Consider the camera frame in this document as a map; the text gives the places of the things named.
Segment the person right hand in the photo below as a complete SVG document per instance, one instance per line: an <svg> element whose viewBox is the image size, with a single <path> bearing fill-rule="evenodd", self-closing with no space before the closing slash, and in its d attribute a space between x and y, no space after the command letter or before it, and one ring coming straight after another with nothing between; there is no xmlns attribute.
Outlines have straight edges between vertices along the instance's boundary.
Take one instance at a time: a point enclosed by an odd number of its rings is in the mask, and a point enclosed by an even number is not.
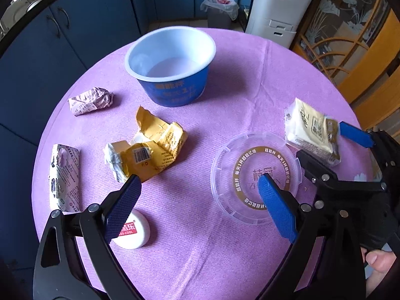
<svg viewBox="0 0 400 300"><path fill-rule="evenodd" d="M361 247L361 253L364 263L368 264L373 269L371 275L366 279L366 297L368 297L383 281L397 257L392 251L367 251L363 247Z"/></svg>

